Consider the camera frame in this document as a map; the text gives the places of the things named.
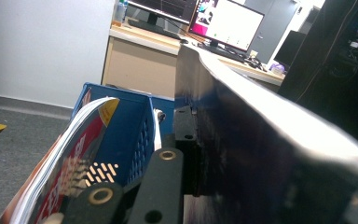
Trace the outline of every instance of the monitor screen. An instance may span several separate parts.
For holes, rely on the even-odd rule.
[[[286,39],[284,39],[278,53],[274,60],[282,64],[286,71],[290,68],[295,59],[302,42],[305,39],[305,34],[296,31],[290,31]]]
[[[189,32],[217,43],[247,51],[264,15],[228,0],[200,0]]]
[[[129,5],[150,12],[151,16],[156,17],[155,20],[157,20],[157,17],[161,17],[189,25],[197,1],[198,0],[130,0]]]

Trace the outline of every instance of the keyboard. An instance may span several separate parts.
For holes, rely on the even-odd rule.
[[[237,61],[240,63],[245,62],[245,60],[242,57],[240,57],[239,55],[230,53],[230,52],[225,51],[224,49],[220,49],[218,47],[211,47],[211,46],[204,45],[204,44],[199,44],[199,47],[202,49],[206,49],[206,50],[210,51],[211,53],[229,58],[231,60],[234,60],[234,61]]]
[[[181,39],[181,37],[178,34],[166,31],[166,30],[162,29],[162,27],[159,27],[157,25],[149,24],[149,23],[147,23],[145,21],[129,20],[129,25],[137,27],[137,28],[140,28],[140,29],[143,29],[143,30],[146,30],[146,31],[150,31],[150,32],[153,32],[153,33],[156,33],[156,34],[159,34],[159,35],[165,35],[167,37],[174,38],[174,39],[177,39],[177,40]]]

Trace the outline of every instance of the blue basket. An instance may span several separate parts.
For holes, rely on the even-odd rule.
[[[86,182],[91,185],[108,181],[125,186],[143,175],[154,151],[156,121],[153,108],[166,115],[160,124],[161,135],[172,133],[173,101],[136,91],[85,83],[72,119],[82,107],[82,99],[88,92],[91,101],[111,96],[120,99],[120,102],[89,168]]]

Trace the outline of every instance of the computer case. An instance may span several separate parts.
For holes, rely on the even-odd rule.
[[[326,0],[278,90],[358,140],[358,0]]]

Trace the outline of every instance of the desk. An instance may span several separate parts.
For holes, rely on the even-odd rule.
[[[180,43],[176,39],[130,27],[127,23],[121,27],[112,26],[102,84],[173,98],[179,48]],[[281,86],[283,76],[266,73],[219,55],[216,57],[232,70],[272,91]]]

